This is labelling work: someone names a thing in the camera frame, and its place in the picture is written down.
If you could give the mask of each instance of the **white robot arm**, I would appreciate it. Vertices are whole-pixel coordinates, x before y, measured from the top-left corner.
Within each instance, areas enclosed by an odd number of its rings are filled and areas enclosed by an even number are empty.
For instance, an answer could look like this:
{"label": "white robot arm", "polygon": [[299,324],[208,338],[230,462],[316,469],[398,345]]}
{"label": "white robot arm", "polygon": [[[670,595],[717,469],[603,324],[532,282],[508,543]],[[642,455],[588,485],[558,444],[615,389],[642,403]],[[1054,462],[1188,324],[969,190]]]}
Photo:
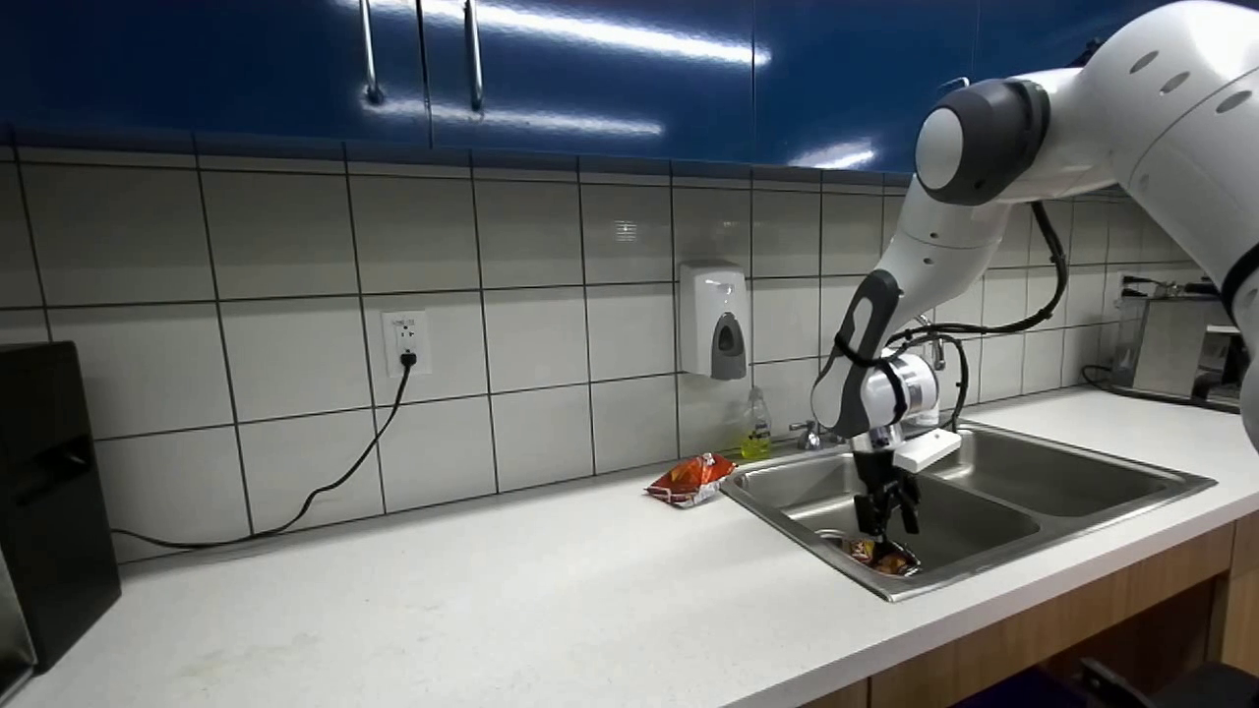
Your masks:
{"label": "white robot arm", "polygon": [[[897,420],[932,406],[906,403],[886,361],[887,333],[983,275],[1013,206],[1123,190],[1206,270],[1259,349],[1255,149],[1259,10],[1231,3],[1169,3],[1110,37],[1084,68],[942,93],[919,127],[897,232],[835,333],[852,361],[839,433],[859,439],[873,498],[862,528],[881,535],[891,509]],[[1259,447],[1259,366],[1241,379],[1238,414]]]}

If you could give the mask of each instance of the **kitchen counter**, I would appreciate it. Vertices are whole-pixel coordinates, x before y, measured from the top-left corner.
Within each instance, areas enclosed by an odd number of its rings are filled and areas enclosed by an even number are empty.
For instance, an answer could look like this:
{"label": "kitchen counter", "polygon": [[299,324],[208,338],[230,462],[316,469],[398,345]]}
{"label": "kitchen counter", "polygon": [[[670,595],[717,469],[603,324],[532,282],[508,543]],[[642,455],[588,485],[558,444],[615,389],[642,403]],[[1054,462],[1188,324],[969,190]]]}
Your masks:
{"label": "kitchen counter", "polygon": [[133,572],[15,708],[801,704],[1259,510],[1222,414],[1054,392],[973,420],[1215,489],[897,607],[643,476],[312,530]]}

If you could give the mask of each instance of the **coffee machine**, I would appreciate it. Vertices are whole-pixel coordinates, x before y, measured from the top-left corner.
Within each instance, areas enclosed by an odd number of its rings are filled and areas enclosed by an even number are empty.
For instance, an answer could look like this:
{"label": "coffee machine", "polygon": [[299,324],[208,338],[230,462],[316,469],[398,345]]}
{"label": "coffee machine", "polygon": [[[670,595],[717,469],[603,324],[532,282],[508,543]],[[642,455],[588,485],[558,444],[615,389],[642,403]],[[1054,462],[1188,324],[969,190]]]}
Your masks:
{"label": "coffee machine", "polygon": [[0,704],[118,595],[80,355],[0,345]]}

